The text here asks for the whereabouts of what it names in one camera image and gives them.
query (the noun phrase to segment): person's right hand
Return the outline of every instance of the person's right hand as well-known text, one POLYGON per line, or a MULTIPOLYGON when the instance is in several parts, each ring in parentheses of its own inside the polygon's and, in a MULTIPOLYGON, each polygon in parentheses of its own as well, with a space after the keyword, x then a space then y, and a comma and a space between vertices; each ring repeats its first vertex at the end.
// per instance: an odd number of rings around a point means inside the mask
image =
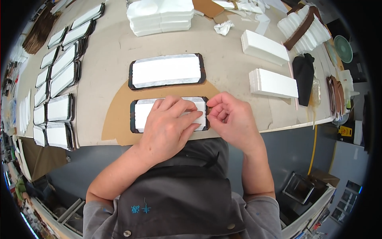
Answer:
POLYGON ((212 107, 207 115, 211 128, 245 154, 251 152, 261 139, 251 105, 222 92, 210 99, 207 106, 212 107))

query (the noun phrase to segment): finger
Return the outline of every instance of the finger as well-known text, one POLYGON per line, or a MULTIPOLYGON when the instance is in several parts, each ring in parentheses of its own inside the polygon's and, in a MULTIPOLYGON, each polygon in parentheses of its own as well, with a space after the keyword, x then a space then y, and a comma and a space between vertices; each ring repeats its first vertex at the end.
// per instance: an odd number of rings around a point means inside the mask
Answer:
POLYGON ((182 130, 184 130, 187 127, 189 127, 192 124, 192 122, 194 122, 197 118, 201 117, 202 115, 203 115, 203 112, 201 111, 193 111, 185 115, 182 115, 181 117, 178 118, 179 126, 181 127, 182 130))
POLYGON ((171 108, 176 102, 180 101, 182 98, 179 96, 166 96, 166 98, 160 104, 158 110, 166 111, 171 108))
POLYGON ((209 114, 217 117, 220 112, 222 112, 223 110, 227 110, 226 108, 227 106, 224 103, 220 103, 212 107, 209 114))
POLYGON ((162 104, 164 99, 157 99, 155 102, 154 102, 154 105, 152 106, 151 108, 151 112, 152 111, 155 111, 159 108, 159 106, 162 104))
POLYGON ((235 101, 238 101, 233 95, 230 93, 224 91, 221 92, 214 97, 212 97, 210 100, 207 101, 207 106, 214 107, 220 103, 224 103, 228 106, 232 105, 235 101))
POLYGON ((187 143, 188 139, 191 137, 194 130, 196 130, 201 124, 193 123, 190 126, 188 126, 180 135, 179 143, 181 143, 183 146, 187 143))
POLYGON ((213 128, 221 137, 223 137, 228 125, 212 115, 207 115, 207 119, 210 122, 211 128, 213 128))
POLYGON ((220 120, 220 121, 223 121, 223 120, 225 120, 225 118, 227 118, 227 116, 228 116, 228 113, 225 110, 222 110, 218 114, 217 119, 220 120))
POLYGON ((174 117, 179 117, 186 111, 196 111, 197 107, 194 102, 180 99, 170 109, 169 112, 174 117))

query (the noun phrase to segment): yellow cable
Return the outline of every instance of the yellow cable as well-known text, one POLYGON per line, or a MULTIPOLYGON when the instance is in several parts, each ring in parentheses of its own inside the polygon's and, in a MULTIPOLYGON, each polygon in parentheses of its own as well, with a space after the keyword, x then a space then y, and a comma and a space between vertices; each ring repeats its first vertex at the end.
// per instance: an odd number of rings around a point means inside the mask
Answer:
POLYGON ((314 143, 313 143, 313 153, 312 153, 311 164, 310 164, 310 166, 309 166, 308 175, 310 175, 310 171, 312 170, 312 166, 313 166, 313 159, 314 159, 314 152, 316 151, 316 141, 317 141, 317 127, 318 127, 318 125, 316 125, 316 127, 315 127, 315 129, 314 129, 314 143))

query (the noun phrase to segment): person's left hand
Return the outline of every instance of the person's left hand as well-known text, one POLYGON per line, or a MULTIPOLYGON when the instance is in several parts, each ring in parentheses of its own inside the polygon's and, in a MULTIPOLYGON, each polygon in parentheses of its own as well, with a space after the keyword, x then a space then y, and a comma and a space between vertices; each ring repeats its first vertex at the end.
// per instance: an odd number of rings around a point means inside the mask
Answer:
POLYGON ((193 122, 202 114, 194 102, 179 96, 157 99, 147 117, 139 152, 152 166, 172 158, 200 126, 193 122), (180 116, 185 111, 191 112, 180 116))

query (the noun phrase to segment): table surface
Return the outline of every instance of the table surface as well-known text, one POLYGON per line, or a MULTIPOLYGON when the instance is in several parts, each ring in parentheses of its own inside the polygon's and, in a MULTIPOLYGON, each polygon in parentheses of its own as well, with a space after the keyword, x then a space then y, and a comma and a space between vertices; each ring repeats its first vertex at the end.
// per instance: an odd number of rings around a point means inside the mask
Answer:
MULTIPOLYGON (((29 89, 32 96, 31 106, 34 105, 33 96, 36 92, 34 86, 37 75, 42 71, 39 69, 41 60, 49 52, 46 45, 50 37, 101 2, 103 1, 79 0, 68 8, 64 8, 45 45, 37 54, 29 58, 24 72, 19 77, 17 118, 19 103, 27 96, 29 89)), ((96 20, 95 31, 89 37, 89 45, 82 59, 81 79, 76 86, 62 93, 71 92, 76 98, 76 113, 72 125, 77 146, 124 144, 118 143, 114 138, 101 140, 109 106, 128 79, 130 63, 137 59, 159 55, 201 53, 208 82, 220 92, 227 91, 238 99, 249 102, 260 132, 313 125, 311 108, 299 105, 296 110, 294 100, 291 100, 291 104, 287 104, 278 97, 250 93, 248 73, 256 68, 290 77, 287 64, 278 66, 243 53, 240 37, 246 29, 255 31, 258 22, 243 21, 243 17, 239 15, 228 15, 235 26, 226 36, 222 36, 214 31, 214 21, 194 15, 188 31, 136 37, 129 27, 125 0, 110 0, 105 2, 105 5, 104 15, 96 20)), ((286 14, 272 7, 267 9, 265 14, 270 18, 270 24, 264 36, 276 42, 285 41, 277 23, 286 17, 286 14)), ((315 75, 321 86, 321 104, 316 109, 316 124, 330 122, 333 118, 330 116, 325 79, 327 76, 335 75, 336 70, 323 44, 310 54, 315 58, 313 63, 315 75)), ((293 50, 289 52, 290 62, 295 56, 293 50)), ((119 121, 115 127, 118 128, 122 124, 129 124, 129 122, 119 121)), ((25 137, 33 137, 33 107, 31 107, 31 121, 25 137)), ((210 137, 218 137, 218 135, 210 129, 195 133, 192 139, 210 137)))

